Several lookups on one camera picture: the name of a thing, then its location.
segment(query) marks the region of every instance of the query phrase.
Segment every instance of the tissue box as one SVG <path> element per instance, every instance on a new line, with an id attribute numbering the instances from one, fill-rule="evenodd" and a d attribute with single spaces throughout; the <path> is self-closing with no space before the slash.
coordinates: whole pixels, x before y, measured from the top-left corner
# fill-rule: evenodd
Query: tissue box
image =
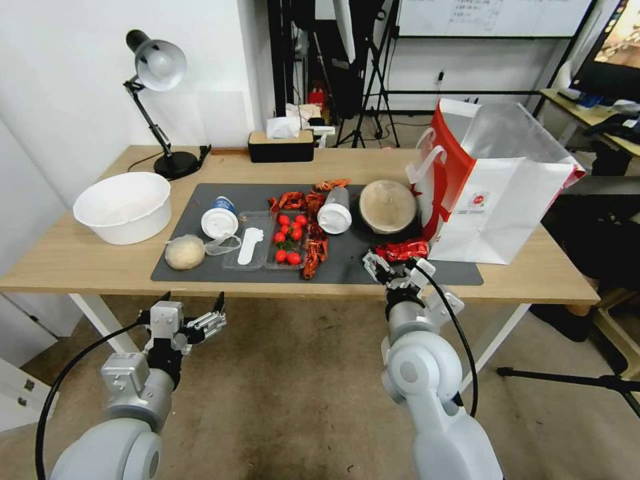
<path id="1" fill-rule="evenodd" d="M 268 139 L 266 132 L 251 132 L 249 155 L 254 163 L 311 161 L 313 132 L 301 130 L 298 138 L 294 139 Z"/>

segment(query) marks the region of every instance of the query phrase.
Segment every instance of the cup lid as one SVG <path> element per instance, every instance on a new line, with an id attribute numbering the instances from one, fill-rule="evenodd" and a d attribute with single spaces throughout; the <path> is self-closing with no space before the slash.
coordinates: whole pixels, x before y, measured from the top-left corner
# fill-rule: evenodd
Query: cup lid
<path id="1" fill-rule="evenodd" d="M 318 224 L 327 233 L 344 233 L 351 226 L 351 212 L 339 203 L 326 203 L 318 211 Z"/>
<path id="2" fill-rule="evenodd" d="M 238 230 L 238 218 L 229 210 L 214 208 L 205 212 L 200 225 L 209 237 L 218 239 Z"/>

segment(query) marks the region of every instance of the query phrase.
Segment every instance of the black lamp base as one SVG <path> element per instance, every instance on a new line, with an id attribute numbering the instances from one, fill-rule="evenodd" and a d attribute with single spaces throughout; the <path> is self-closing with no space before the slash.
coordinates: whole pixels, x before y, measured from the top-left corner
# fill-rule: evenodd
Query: black lamp base
<path id="1" fill-rule="evenodd" d="M 153 164 L 153 170 L 168 180 L 176 180 L 186 177 L 200 170 L 202 163 L 189 152 L 173 152 L 171 158 L 166 155 L 158 158 Z"/>

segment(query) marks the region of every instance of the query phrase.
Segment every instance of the shopping bag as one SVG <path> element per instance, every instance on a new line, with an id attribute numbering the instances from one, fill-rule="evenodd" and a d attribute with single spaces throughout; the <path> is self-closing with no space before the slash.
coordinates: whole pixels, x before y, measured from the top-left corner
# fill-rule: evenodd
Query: shopping bag
<path id="1" fill-rule="evenodd" d="M 518 103 L 442 99 L 408 165 L 433 260 L 508 264 L 584 169 Z"/>

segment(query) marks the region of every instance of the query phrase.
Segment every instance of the lamp shade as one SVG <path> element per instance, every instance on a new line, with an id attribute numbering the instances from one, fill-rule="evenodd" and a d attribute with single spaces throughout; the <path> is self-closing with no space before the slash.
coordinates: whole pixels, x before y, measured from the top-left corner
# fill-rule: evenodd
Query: lamp shade
<path id="1" fill-rule="evenodd" d="M 140 30 L 131 30 L 127 45 L 135 54 L 140 82 L 150 90 L 171 90 L 187 71 L 185 54 L 168 41 L 152 40 Z"/>

